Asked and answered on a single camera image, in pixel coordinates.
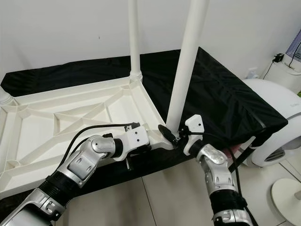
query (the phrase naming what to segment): black cloth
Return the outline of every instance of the black cloth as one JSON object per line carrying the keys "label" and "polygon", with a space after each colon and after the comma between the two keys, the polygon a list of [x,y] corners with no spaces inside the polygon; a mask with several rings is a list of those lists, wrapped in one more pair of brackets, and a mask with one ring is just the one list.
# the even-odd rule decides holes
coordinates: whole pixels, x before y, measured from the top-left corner
{"label": "black cloth", "polygon": [[[163,120],[172,93],[179,50],[141,55],[143,85]],[[1,86],[12,96],[28,95],[86,83],[126,77],[130,57],[85,60],[52,67],[7,73]],[[288,122],[223,65],[199,48],[190,87],[182,114],[181,126],[194,114],[201,114],[205,131],[218,135],[229,145],[244,143],[256,136],[262,144]],[[224,144],[204,136],[206,143],[217,148]],[[190,159],[182,150],[152,150],[131,157],[133,170],[126,163],[115,162],[96,170],[81,194],[166,169]],[[0,216],[5,217],[28,193],[0,201]]]}

